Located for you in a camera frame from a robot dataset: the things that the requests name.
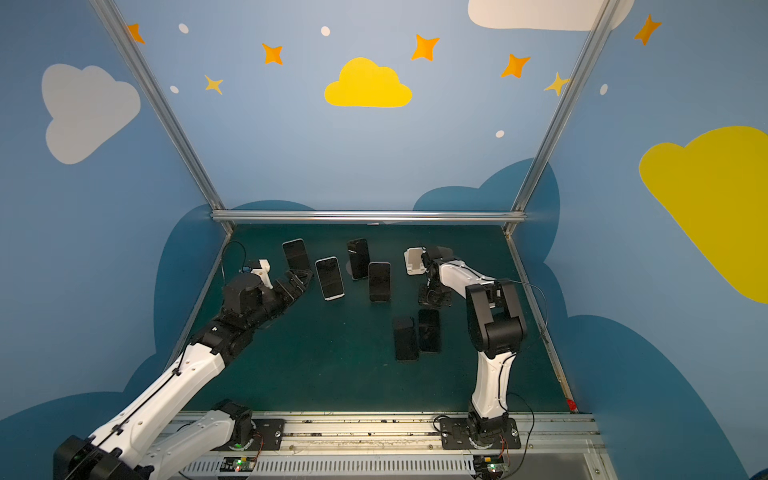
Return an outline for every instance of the yellow cloud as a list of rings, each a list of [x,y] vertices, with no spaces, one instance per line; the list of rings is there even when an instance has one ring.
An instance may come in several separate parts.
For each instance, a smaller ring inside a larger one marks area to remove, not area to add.
[[[362,57],[348,61],[339,81],[326,87],[326,101],[337,107],[402,107],[412,96],[394,70]]]
[[[768,303],[768,135],[724,127],[658,144],[640,176],[733,288]]]

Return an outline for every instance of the green mat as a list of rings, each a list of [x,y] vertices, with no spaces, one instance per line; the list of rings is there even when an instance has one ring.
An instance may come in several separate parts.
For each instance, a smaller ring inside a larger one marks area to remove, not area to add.
[[[392,264],[392,301],[371,304],[367,279],[353,281],[344,266],[346,241],[368,240],[371,261]],[[323,299],[317,279],[307,292],[253,342],[221,375],[209,382],[185,409],[208,410],[221,399],[261,410],[280,411],[466,411],[475,388],[477,352],[467,333],[466,305],[458,294],[440,311],[442,352],[422,353],[419,361],[395,360],[392,318],[418,319],[419,285],[424,276],[406,273],[403,252],[442,245],[469,266],[497,278],[519,280],[499,227],[413,225],[245,225],[232,240],[247,249],[248,260],[266,258],[270,278],[287,270],[282,243],[303,238],[310,260],[339,259],[346,295]],[[232,278],[242,249],[231,244],[224,270]],[[222,277],[217,274],[195,320],[193,332],[218,312]],[[567,412],[568,405],[547,357],[522,288],[528,322],[526,349],[513,363],[509,392],[523,396],[537,412]],[[514,396],[511,411],[527,408]]]

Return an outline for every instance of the white cloud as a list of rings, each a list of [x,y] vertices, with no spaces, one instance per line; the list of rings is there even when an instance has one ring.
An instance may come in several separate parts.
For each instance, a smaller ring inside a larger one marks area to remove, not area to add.
[[[619,0],[612,28],[619,26],[634,0]],[[470,19],[486,28],[591,30],[603,0],[469,0]]]
[[[76,164],[128,125],[141,100],[133,85],[99,67],[51,65],[43,74],[43,102],[53,120],[45,142],[56,160]]]

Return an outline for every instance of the smartphone screen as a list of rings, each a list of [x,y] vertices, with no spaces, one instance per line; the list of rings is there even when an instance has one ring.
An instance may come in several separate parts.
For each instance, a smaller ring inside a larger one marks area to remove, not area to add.
[[[389,269],[390,265],[386,262],[368,264],[368,290],[372,302],[389,302],[392,291]]]
[[[371,257],[368,254],[368,240],[359,238],[346,243],[349,253],[349,265],[352,267],[352,280],[360,280],[368,276],[368,264]]]
[[[440,353],[440,312],[419,310],[419,350],[425,353]]]
[[[326,300],[334,300],[344,296],[344,284],[341,281],[341,270],[336,257],[323,258],[315,262],[317,279]]]
[[[309,270],[310,258],[306,255],[304,240],[297,238],[283,243],[283,252],[286,254],[288,268],[291,270]]]
[[[395,333],[395,358],[400,362],[412,362],[419,359],[419,347],[416,345],[416,329],[413,318],[396,316],[392,319]]]

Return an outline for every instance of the yellow star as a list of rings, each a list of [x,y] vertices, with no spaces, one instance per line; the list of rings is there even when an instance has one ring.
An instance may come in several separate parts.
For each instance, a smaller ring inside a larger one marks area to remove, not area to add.
[[[221,83],[223,80],[213,81],[210,78],[208,78],[208,75],[206,75],[205,78],[208,80],[208,86],[205,87],[205,89],[206,90],[215,90],[215,91],[219,92],[219,95],[221,95],[221,90],[219,90],[219,83]]]
[[[131,33],[131,37],[139,43],[144,43],[144,39],[139,35],[139,24],[128,25],[128,31]]]
[[[648,15],[648,18],[645,21],[645,25],[643,25],[643,28],[634,37],[636,40],[642,40],[643,45],[648,45],[650,34],[654,33],[654,31],[660,26],[661,22],[654,22],[650,15]]]
[[[544,91],[547,90],[554,90],[558,93],[558,97],[560,96],[560,90],[563,88],[563,85],[567,84],[569,81],[571,81],[570,78],[566,78],[563,80],[560,78],[560,72],[557,72],[554,74],[554,83],[544,89]]]
[[[413,52],[413,56],[411,57],[411,60],[416,60],[417,58],[426,58],[429,61],[432,61],[432,49],[435,47],[435,44],[439,38],[433,38],[432,40],[425,40],[424,38],[421,38],[420,36],[416,36],[416,51]]]
[[[267,47],[266,43],[261,44],[264,46],[264,51],[266,52],[266,58],[264,59],[264,64],[268,63],[277,63],[278,65],[282,65],[283,61],[280,60],[280,50],[283,50],[283,47]]]
[[[502,78],[507,75],[514,75],[515,77],[520,78],[520,75],[523,74],[525,62],[530,59],[531,57],[517,58],[514,55],[509,55],[509,65],[507,65],[507,69],[502,73]]]

